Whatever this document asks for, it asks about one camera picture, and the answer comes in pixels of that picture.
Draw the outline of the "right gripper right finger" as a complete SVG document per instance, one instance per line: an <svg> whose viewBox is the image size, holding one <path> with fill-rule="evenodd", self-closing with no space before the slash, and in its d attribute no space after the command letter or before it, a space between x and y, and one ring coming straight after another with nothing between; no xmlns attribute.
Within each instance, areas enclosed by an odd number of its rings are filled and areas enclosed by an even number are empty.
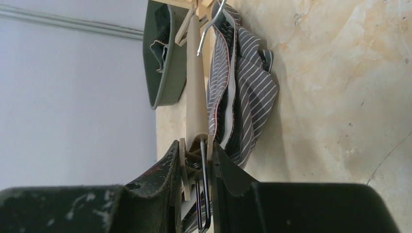
<svg viewBox="0 0 412 233"><path fill-rule="evenodd" d="M358 183L259 182L213 145L217 233L396 233L381 196Z"/></svg>

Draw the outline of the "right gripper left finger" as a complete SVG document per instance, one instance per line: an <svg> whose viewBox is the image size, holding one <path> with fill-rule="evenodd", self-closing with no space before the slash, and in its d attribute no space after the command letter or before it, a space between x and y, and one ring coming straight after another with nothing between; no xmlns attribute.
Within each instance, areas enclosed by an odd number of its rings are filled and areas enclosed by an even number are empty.
<svg viewBox="0 0 412 233"><path fill-rule="evenodd" d="M13 187L0 193L3 233L172 233L179 142L126 185Z"/></svg>

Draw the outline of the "wooden clip hanger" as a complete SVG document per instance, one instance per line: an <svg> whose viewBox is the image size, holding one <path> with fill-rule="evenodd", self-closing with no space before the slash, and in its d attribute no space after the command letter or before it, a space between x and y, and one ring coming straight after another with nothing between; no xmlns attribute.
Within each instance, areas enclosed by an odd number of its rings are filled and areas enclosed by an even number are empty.
<svg viewBox="0 0 412 233"><path fill-rule="evenodd" d="M210 187L208 174L213 152L213 135L209 134L206 104L206 88L202 48L204 36L219 19L226 1L217 2L219 8L200 33L200 19L191 14L187 32L187 105L186 136L179 140L179 159L183 189L178 194L177 202L181 205L176 210L176 230L183 229L184 207L196 206L197 229L200 233L208 231L211 225Z"/></svg>

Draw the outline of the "grey striped underwear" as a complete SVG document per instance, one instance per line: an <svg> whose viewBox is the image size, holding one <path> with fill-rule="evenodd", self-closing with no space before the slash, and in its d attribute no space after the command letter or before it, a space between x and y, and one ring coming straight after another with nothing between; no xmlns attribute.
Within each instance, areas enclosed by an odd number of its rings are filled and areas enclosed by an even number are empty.
<svg viewBox="0 0 412 233"><path fill-rule="evenodd" d="M241 25L236 9L225 5L210 28L215 33L209 79L205 83L209 134L229 159L244 170L271 113L278 88L271 76L274 54ZM211 223L212 162L210 187ZM197 230L196 206L184 207L183 233Z"/></svg>

